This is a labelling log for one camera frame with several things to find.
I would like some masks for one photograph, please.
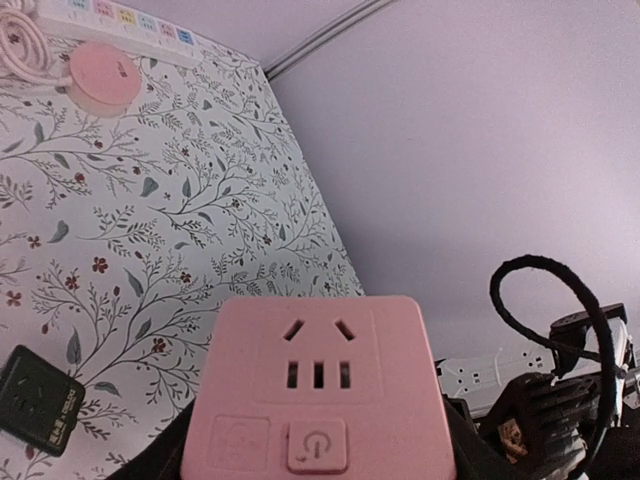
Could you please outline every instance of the pink round device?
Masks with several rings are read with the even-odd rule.
[[[85,43],[71,54],[73,84],[67,93],[84,111],[97,117],[124,113],[140,91],[140,73],[131,59],[103,43]]]

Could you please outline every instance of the power button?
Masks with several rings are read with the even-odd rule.
[[[289,426],[287,465],[292,473],[339,474],[347,470],[347,432],[340,419],[295,421]]]

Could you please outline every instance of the power outlet holes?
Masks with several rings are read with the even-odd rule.
[[[313,388],[324,388],[324,363],[322,362],[313,364]]]
[[[291,340],[293,340],[293,337],[295,337],[298,334],[298,332],[300,331],[303,325],[304,325],[304,322],[302,320],[296,320],[295,323],[291,326],[289,330],[287,330],[287,333],[285,333],[284,337],[282,338],[284,338],[287,342],[290,342]]]
[[[298,388],[298,362],[289,362],[287,388]]]
[[[349,362],[340,362],[340,388],[343,390],[351,388],[351,366]]]
[[[344,323],[342,320],[338,320],[336,322],[336,327],[338,327],[338,330],[340,330],[340,333],[342,333],[344,338],[347,339],[347,342],[350,342],[354,338],[356,338],[356,336],[353,334],[353,332],[351,330],[349,330],[349,327],[347,327],[347,324]]]

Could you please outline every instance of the power plug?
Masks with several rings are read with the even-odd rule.
[[[433,365],[406,297],[232,299],[218,315],[182,478],[453,480]]]
[[[85,388],[18,345],[0,376],[0,429],[59,457],[75,428]]]

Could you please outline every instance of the black power adapter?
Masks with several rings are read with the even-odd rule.
[[[85,389],[18,345],[0,376],[0,429],[59,457],[76,426]]]

